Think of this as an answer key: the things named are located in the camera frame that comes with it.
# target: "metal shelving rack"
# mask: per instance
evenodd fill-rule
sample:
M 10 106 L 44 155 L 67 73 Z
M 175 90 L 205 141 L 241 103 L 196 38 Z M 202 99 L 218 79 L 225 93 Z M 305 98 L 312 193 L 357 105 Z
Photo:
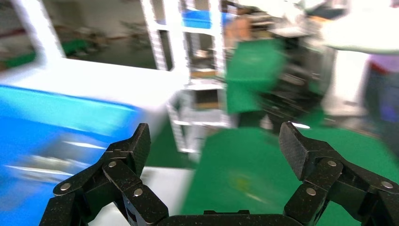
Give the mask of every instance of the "metal shelving rack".
M 223 40 L 223 24 L 220 0 L 209 0 L 211 28 L 193 28 L 184 26 L 182 13 L 185 10 L 196 10 L 194 0 L 185 0 L 187 8 L 180 1 L 164 0 L 166 25 L 155 20 L 152 0 L 140 0 L 144 17 L 152 43 L 154 58 L 159 70 L 166 70 L 165 55 L 162 49 L 159 30 L 168 31 L 169 44 L 173 62 L 173 73 L 181 76 L 184 88 L 180 91 L 180 109 L 168 103 L 167 109 L 172 125 L 176 145 L 180 152 L 199 153 L 208 127 L 232 128 L 234 117 L 226 111 L 226 85 L 223 82 L 226 71 L 226 60 Z M 195 53 L 200 49 L 199 34 L 212 36 L 215 58 L 216 78 L 191 77 L 191 64 L 188 43 L 185 33 L 190 33 L 191 50 Z M 217 90 L 219 108 L 197 110 L 195 107 L 195 92 L 199 90 Z

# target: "green floor mat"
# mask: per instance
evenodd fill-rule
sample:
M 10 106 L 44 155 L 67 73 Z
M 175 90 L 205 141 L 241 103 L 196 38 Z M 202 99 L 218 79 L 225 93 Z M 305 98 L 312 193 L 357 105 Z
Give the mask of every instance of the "green floor mat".
M 285 64 L 278 40 L 241 42 L 227 64 L 228 113 L 258 111 L 258 92 L 267 92 Z
M 171 168 L 194 167 L 186 153 L 178 152 L 169 120 L 166 120 L 156 139 L 152 140 L 150 155 L 145 165 Z
M 313 125 L 301 132 L 329 142 L 347 160 L 399 182 L 393 155 L 378 140 Z M 203 148 L 182 213 L 202 214 L 203 210 L 282 213 L 300 183 L 279 150 L 277 136 L 257 128 L 223 130 L 210 137 Z M 318 225 L 358 226 L 359 222 L 341 206 L 331 203 Z

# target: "white shelf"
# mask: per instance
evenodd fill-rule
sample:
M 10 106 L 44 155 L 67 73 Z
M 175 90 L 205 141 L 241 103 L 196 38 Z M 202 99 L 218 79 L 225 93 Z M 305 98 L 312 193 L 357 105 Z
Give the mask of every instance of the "white shelf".
M 181 151 L 185 153 L 200 153 L 207 137 L 207 128 L 203 126 L 190 126 L 187 128 L 186 148 Z
M 226 84 L 216 79 L 191 79 L 190 84 L 185 86 L 187 90 L 214 90 L 225 88 Z
M 181 126 L 230 127 L 230 122 L 224 119 L 224 111 L 220 109 L 196 111 L 184 107 L 179 112 L 178 120 L 173 120 L 173 123 Z
M 176 28 L 173 26 L 168 26 L 164 24 L 156 24 L 156 29 L 157 30 L 162 30 L 162 31 L 170 31 L 170 30 L 175 30 Z M 188 32 L 188 33 L 199 33 L 199 34 L 207 34 L 207 35 L 214 35 L 215 32 L 212 29 L 207 29 L 207 28 L 195 28 L 195 27 L 186 27 L 182 26 L 183 32 Z
M 308 33 L 304 32 L 303 29 L 300 27 L 285 27 L 285 28 L 270 29 L 269 32 L 287 38 L 302 37 L 309 35 Z

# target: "blue container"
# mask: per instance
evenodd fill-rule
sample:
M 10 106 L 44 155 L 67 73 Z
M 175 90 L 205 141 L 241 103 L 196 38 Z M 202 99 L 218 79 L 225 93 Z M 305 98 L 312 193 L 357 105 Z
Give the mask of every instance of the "blue container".
M 223 27 L 231 20 L 227 13 L 222 13 Z M 183 21 L 186 27 L 211 28 L 210 12 L 204 10 L 188 11 L 183 13 Z

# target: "person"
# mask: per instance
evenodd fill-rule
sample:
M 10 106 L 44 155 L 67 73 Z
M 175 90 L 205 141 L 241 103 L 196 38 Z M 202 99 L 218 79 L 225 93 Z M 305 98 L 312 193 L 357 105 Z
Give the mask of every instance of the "person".
M 399 0 L 391 6 L 399 8 Z M 399 157 L 399 55 L 370 55 L 364 102 L 369 132 Z

